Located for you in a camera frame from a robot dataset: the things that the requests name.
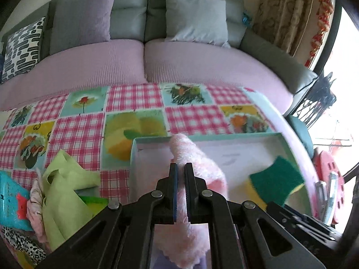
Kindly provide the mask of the red hanging decoration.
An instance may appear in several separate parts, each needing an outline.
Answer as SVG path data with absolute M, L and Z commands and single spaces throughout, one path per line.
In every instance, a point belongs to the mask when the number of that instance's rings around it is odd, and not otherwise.
M 309 68 L 317 56 L 327 32 L 331 29 L 331 16 L 334 12 L 333 0 L 318 0 L 319 7 L 316 12 L 318 31 L 311 38 L 311 49 L 305 67 Z

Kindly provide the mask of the pink sofa seat cover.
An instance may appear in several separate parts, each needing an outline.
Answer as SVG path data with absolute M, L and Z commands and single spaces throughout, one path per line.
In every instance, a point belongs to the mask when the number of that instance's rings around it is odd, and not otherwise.
M 99 86 L 198 83 L 243 86 L 263 93 L 286 113 L 293 94 L 267 66 L 235 48 L 116 39 L 48 56 L 34 69 L 1 85 L 1 109 Z

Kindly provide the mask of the leopard print scrunchie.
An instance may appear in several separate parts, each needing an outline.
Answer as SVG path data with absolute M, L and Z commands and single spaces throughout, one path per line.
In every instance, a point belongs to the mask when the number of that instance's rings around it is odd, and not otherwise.
M 26 253 L 34 265 L 38 265 L 46 258 L 45 251 L 40 248 L 31 238 L 6 226 L 3 226 L 1 232 L 5 240 L 14 249 Z

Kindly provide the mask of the pink patterned cloth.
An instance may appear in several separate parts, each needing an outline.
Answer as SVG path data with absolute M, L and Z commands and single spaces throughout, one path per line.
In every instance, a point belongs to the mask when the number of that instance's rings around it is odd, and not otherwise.
M 40 243 L 48 245 L 48 238 L 44 228 L 43 221 L 43 200 L 44 188 L 41 171 L 36 168 L 36 178 L 32 182 L 30 190 L 30 199 L 27 201 L 26 216 L 31 223 L 31 227 Z

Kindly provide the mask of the purple cushion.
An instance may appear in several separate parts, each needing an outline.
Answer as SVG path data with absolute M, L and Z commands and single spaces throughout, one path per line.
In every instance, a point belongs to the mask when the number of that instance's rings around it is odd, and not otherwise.
M 110 40 L 114 0 L 58 0 L 49 54 Z

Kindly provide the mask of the grey sofa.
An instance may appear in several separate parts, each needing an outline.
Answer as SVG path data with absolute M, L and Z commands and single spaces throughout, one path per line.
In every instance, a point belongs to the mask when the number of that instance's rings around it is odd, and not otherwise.
M 263 93 L 282 113 L 317 74 L 253 32 L 243 0 L 52 0 L 2 37 L 1 109 L 109 85 Z

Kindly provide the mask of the beige patterned curtain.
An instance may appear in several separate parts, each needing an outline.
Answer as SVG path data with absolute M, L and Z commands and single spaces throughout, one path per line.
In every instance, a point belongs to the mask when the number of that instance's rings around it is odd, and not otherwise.
M 260 0 L 253 31 L 294 56 L 304 35 L 313 0 Z

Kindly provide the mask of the pink fluffy towel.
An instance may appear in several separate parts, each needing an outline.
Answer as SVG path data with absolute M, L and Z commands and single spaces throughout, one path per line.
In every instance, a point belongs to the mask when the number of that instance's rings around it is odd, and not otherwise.
M 193 268 L 210 249 L 207 224 L 188 221 L 184 166 L 191 163 L 194 176 L 202 178 L 208 189 L 228 197 L 225 174 L 189 137 L 173 135 L 169 142 L 173 162 L 178 165 L 177 220 L 174 225 L 155 226 L 153 243 L 179 268 Z

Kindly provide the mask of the colourful checked tablecloth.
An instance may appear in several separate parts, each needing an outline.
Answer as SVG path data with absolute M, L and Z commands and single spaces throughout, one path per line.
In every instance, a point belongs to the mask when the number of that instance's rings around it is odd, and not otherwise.
M 315 168 L 287 121 L 260 92 L 247 87 L 161 83 L 113 85 L 71 92 L 1 112 L 1 171 L 27 191 L 59 150 L 100 173 L 100 197 L 129 201 L 134 139 L 193 135 L 280 133 L 305 180 L 290 195 L 300 211 L 318 215 Z M 34 231 L 15 231 L 45 252 Z

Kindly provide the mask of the teal plastic toy case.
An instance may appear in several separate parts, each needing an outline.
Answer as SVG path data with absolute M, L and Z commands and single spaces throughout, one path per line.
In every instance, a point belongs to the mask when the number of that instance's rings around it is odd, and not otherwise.
M 24 231 L 33 231 L 27 218 L 29 191 L 14 181 L 5 171 L 1 171 L 1 225 Z

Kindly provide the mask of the green yellow scrub sponge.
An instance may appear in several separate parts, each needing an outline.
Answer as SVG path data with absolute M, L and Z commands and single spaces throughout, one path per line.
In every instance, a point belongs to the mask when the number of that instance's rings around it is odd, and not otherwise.
M 264 211 L 270 202 L 284 206 L 290 195 L 305 184 L 301 173 L 287 159 L 278 156 L 263 171 L 250 174 L 245 182 L 248 199 Z

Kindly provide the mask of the green tissue pack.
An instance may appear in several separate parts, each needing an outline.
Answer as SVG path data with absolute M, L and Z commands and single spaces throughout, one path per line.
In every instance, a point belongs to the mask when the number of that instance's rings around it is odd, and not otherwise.
M 96 188 L 75 190 L 75 193 L 90 209 L 93 216 L 99 214 L 108 205 L 109 202 L 107 198 L 100 197 Z

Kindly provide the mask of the teal round seat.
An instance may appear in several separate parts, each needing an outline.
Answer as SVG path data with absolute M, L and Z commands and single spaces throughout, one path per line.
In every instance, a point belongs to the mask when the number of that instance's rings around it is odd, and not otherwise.
M 314 147 L 305 123 L 302 122 L 299 118 L 292 115 L 286 116 L 285 119 L 291 126 L 292 130 L 294 130 L 297 137 L 300 139 L 309 157 L 312 159 L 314 157 Z

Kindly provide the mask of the black white patterned cushion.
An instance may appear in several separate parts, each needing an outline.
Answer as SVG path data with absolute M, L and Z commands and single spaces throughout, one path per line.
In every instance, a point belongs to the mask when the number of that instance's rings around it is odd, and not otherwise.
M 37 65 L 44 22 L 42 17 L 8 37 L 1 83 L 26 74 Z

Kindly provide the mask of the light grey cushion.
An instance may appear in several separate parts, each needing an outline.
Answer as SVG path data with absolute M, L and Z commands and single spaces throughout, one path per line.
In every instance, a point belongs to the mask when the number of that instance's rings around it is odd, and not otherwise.
M 166 0 L 166 40 L 229 48 L 224 0 Z

